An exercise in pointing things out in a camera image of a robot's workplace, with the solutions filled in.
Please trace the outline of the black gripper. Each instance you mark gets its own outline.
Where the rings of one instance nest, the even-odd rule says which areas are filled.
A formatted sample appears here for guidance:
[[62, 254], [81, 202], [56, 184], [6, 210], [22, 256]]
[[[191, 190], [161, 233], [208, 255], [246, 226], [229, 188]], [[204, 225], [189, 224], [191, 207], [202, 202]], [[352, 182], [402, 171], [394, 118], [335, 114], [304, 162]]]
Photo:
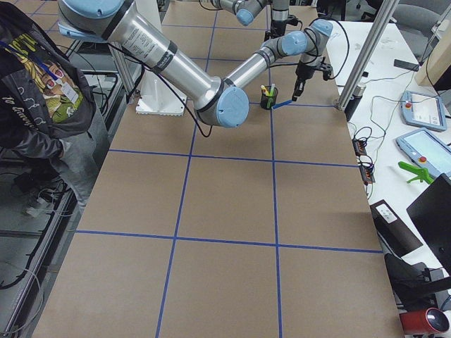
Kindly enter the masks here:
[[316, 69], [314, 66], [306, 65], [302, 62], [297, 64], [295, 74], [297, 76], [297, 81], [295, 83], [292, 101], [296, 101], [304, 92], [305, 81], [311, 79], [315, 73]]

